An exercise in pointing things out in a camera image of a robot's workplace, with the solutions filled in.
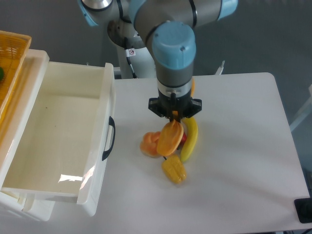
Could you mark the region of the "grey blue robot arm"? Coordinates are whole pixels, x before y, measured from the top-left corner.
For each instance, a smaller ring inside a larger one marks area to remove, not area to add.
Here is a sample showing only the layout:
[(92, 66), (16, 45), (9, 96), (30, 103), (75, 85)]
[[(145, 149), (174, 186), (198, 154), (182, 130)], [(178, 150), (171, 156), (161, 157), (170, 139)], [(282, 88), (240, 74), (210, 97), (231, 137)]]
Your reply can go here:
[(123, 79), (157, 79), (158, 96), (149, 99), (149, 110), (176, 121), (201, 111), (202, 101), (191, 93), (194, 29), (231, 15), (237, 1), (80, 0), (78, 5), (90, 26), (108, 22)]

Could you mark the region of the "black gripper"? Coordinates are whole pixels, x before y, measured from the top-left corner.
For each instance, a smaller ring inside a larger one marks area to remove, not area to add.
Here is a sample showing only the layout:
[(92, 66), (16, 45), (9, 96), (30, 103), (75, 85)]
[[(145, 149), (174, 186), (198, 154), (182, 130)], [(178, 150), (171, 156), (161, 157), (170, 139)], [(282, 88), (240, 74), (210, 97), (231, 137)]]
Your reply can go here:
[(192, 98), (190, 91), (181, 97), (176, 93), (166, 96), (159, 91), (158, 97), (149, 99), (148, 109), (159, 117), (181, 122), (183, 118), (191, 118), (202, 110), (202, 100)]

